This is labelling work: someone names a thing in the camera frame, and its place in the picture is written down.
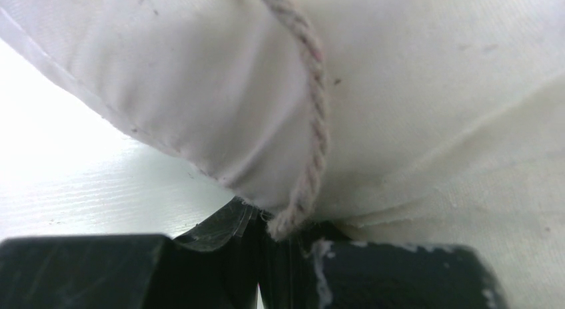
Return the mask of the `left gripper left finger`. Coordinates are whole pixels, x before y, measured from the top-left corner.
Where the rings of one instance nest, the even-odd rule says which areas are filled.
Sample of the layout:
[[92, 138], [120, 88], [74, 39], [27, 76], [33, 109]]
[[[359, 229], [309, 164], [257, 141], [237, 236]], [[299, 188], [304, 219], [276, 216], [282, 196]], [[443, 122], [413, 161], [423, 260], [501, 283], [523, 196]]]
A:
[[258, 210], [232, 199], [190, 231], [1, 243], [2, 308], [255, 308]]

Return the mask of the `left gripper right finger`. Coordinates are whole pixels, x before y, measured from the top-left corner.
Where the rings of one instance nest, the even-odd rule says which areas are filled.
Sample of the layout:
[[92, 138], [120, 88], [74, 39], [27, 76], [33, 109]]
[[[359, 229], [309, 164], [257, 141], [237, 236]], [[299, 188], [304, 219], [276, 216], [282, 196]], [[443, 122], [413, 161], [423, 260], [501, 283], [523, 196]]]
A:
[[351, 240], [322, 223], [283, 241], [263, 235], [259, 286], [266, 308], [506, 308], [478, 255], [453, 244]]

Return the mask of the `white pillow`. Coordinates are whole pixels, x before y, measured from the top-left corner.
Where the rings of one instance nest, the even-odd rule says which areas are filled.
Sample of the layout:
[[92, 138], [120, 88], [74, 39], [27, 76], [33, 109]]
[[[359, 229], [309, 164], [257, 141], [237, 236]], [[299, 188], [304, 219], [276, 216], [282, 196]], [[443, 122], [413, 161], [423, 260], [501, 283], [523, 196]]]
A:
[[564, 0], [1, 0], [1, 38], [116, 129], [273, 213], [459, 243], [511, 308], [564, 307]]

